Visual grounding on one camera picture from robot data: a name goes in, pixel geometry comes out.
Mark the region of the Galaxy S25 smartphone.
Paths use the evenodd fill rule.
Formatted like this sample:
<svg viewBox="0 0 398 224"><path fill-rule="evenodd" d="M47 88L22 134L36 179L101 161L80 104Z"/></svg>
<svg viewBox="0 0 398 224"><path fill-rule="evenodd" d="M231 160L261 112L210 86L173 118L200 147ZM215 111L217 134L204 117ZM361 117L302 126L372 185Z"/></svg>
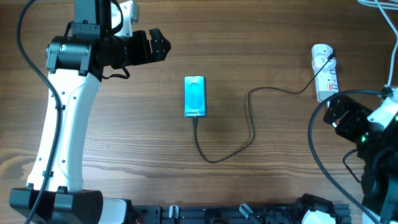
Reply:
<svg viewBox="0 0 398 224"><path fill-rule="evenodd" d="M184 116L206 116L206 86L204 76L184 77Z"/></svg>

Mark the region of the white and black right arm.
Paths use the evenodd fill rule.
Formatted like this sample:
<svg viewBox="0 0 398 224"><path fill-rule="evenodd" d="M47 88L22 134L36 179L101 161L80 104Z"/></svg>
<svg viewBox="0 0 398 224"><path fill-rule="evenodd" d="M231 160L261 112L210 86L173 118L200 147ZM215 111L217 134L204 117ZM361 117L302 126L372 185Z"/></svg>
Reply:
<svg viewBox="0 0 398 224"><path fill-rule="evenodd" d="M376 110L361 105L352 94L370 94L382 98ZM326 170L313 145L312 130L320 110L326 106L323 120L333 124L335 133L356 145L364 165L360 181L363 200L350 195ZM348 90L329 96L319 103L308 124L308 144L312 156L325 177L373 223L397 221L397 88Z"/></svg>

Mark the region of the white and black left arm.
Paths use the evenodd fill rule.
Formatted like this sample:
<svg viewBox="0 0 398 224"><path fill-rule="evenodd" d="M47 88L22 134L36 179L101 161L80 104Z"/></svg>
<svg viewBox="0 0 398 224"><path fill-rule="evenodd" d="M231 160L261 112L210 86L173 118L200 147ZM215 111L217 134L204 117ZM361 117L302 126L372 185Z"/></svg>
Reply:
<svg viewBox="0 0 398 224"><path fill-rule="evenodd" d="M76 1L75 18L46 49L49 100L42 139L26 186L11 190L10 206L27 223L139 223L128 199L83 188L83 148L91 107L111 67L129 78L128 67L163 61L170 42L157 28L133 30L133 1Z"/></svg>

